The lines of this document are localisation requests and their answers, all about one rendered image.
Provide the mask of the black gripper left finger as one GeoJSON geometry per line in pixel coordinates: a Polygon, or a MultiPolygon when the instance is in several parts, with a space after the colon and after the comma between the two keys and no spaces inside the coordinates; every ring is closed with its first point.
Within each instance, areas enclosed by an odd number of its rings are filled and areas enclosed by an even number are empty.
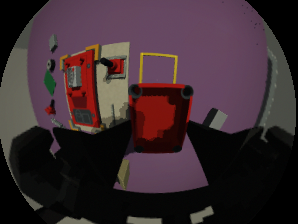
{"type": "Polygon", "coordinates": [[[132,136],[132,121],[122,121],[94,135],[59,127],[53,127],[52,132],[60,148],[84,155],[104,186],[113,188],[132,136]]]}

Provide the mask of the dark green flat square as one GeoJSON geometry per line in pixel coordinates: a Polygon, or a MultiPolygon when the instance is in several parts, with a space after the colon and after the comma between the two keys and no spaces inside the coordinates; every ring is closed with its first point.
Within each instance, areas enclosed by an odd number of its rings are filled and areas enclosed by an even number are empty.
{"type": "Polygon", "coordinates": [[[47,72],[45,72],[44,83],[45,87],[47,87],[49,93],[51,93],[53,97],[53,91],[55,91],[56,81],[53,80],[52,73],[48,71],[48,68],[47,72]]]}

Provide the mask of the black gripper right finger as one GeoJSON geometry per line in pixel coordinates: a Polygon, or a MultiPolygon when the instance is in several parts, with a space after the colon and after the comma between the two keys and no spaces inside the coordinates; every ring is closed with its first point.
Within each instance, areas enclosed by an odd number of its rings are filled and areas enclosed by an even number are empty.
{"type": "Polygon", "coordinates": [[[212,185],[223,181],[221,176],[225,175],[227,169],[237,159],[246,141],[250,143],[251,140],[261,137],[263,127],[251,127],[230,135],[220,129],[206,127],[204,124],[189,120],[186,132],[204,169],[206,181],[212,185]]]}

